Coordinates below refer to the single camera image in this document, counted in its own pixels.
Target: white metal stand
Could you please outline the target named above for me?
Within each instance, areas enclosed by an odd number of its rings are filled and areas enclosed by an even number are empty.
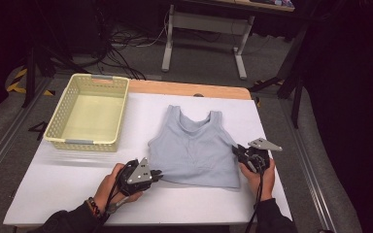
[[[162,71],[168,72],[171,62],[171,53],[173,47],[172,33],[173,28],[185,28],[202,31],[211,31],[225,34],[240,35],[241,41],[239,47],[233,49],[235,61],[238,68],[239,78],[245,80],[247,73],[245,72],[244,62],[242,60],[242,51],[244,50],[247,39],[250,35],[254,17],[248,19],[234,19],[224,17],[208,17],[197,14],[181,13],[175,10],[174,5],[169,9],[168,18],[168,35],[165,47],[165,53],[162,61]]]

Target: stand leg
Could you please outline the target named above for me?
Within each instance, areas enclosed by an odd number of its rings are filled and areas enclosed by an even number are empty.
[[[52,64],[49,64],[50,56],[55,57],[60,62],[73,69],[78,73],[89,74],[87,70],[78,66],[74,62],[65,58],[63,55],[57,53],[56,51],[46,47],[44,45],[35,45],[32,47],[27,55],[27,73],[26,73],[26,95],[23,102],[22,108],[26,108],[30,101],[35,97],[35,71],[36,66],[40,67],[41,72],[44,76],[53,77],[55,70]]]
[[[296,89],[299,79],[299,76],[295,75],[287,77],[284,84],[277,91],[278,98],[288,99],[292,92]]]
[[[296,85],[295,96],[293,99],[292,111],[290,115],[292,124],[296,129],[298,128],[298,113],[299,113],[299,106],[301,104],[302,85],[303,85],[303,81],[300,78],[298,79],[298,82]]]
[[[248,24],[245,27],[244,34],[241,37],[241,43],[239,48],[234,48],[234,55],[235,55],[235,62],[237,63],[239,78],[241,80],[247,79],[247,73],[245,72],[244,62],[242,60],[242,51],[244,50],[245,44],[247,43],[247,39],[250,36],[251,28],[254,23],[254,17],[250,17],[248,19]]]
[[[249,92],[258,92],[258,91],[264,89],[267,86],[270,86],[272,84],[275,84],[275,83],[279,82],[280,80],[281,79],[278,79],[277,77],[274,77],[270,80],[265,81],[264,83],[256,84],[253,87],[248,88],[248,91]]]
[[[174,28],[174,5],[171,5],[169,9],[169,17],[168,17],[168,35],[166,39],[165,53],[163,54],[163,61],[162,61],[162,68],[161,68],[163,72],[169,71],[169,64],[171,63],[173,28]]]

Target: light blue tank top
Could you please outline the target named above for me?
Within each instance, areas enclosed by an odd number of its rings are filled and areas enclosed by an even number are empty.
[[[163,180],[218,187],[239,187],[236,143],[223,129],[222,112],[193,121],[179,106],[169,106],[158,135],[148,143],[151,169]]]

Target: person's right hand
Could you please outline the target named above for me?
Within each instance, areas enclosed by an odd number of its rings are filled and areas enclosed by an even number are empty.
[[[239,163],[239,168],[242,174],[248,179],[248,183],[256,198],[256,193],[260,184],[260,174],[250,171],[243,163]],[[269,168],[265,170],[263,175],[263,186],[261,193],[261,201],[268,200],[272,198],[272,189],[274,188],[275,182],[275,161],[274,159],[269,159]]]
[[[115,167],[114,170],[110,175],[107,175],[102,183],[99,185],[98,190],[96,190],[96,194],[93,196],[93,200],[98,206],[99,211],[101,214],[105,212],[105,205],[107,204],[109,194],[111,192],[111,189],[115,183],[115,178],[120,171],[120,169],[123,168],[123,164],[118,163]],[[134,193],[133,195],[129,196],[128,200],[126,202],[134,202],[138,200],[142,196],[143,192],[137,192]],[[115,204],[119,201],[121,201],[125,196],[120,192],[118,193],[111,201],[111,204]]]

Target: plastic basket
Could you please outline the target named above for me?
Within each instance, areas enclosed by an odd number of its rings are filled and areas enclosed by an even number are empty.
[[[61,150],[117,151],[129,79],[75,74],[44,138]]]

